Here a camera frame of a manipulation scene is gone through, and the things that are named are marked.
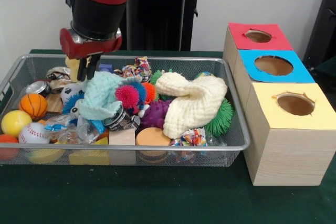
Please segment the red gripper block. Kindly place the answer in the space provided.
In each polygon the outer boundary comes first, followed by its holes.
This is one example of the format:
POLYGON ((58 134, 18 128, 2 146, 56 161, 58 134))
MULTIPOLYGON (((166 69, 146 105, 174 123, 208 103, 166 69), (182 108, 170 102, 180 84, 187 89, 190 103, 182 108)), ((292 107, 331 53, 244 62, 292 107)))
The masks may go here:
POLYGON ((80 59, 77 80, 85 81, 86 76, 91 80, 97 68, 101 54, 117 51, 122 43, 121 30, 118 28, 116 35, 109 40, 91 40, 78 35, 72 28, 60 30, 60 44, 62 51, 69 59, 80 59))

